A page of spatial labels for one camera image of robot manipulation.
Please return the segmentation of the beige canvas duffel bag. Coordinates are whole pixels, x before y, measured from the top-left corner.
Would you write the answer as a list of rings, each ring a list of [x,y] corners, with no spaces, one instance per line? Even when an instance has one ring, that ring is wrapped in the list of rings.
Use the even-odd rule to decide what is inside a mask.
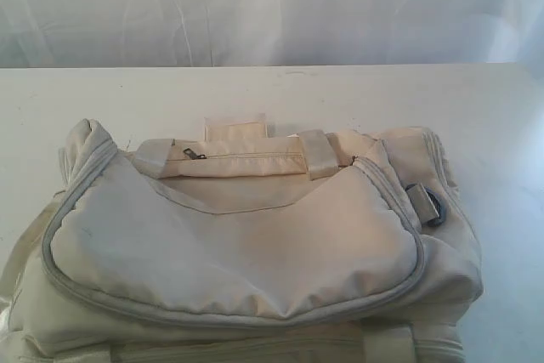
[[[462,362],[481,252],[439,137],[94,120],[1,277],[4,362]]]

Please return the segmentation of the white backdrop curtain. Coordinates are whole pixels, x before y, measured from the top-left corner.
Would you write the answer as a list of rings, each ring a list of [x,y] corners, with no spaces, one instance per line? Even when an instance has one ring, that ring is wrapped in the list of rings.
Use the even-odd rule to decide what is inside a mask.
[[[5,68],[510,61],[543,0],[1,0]]]

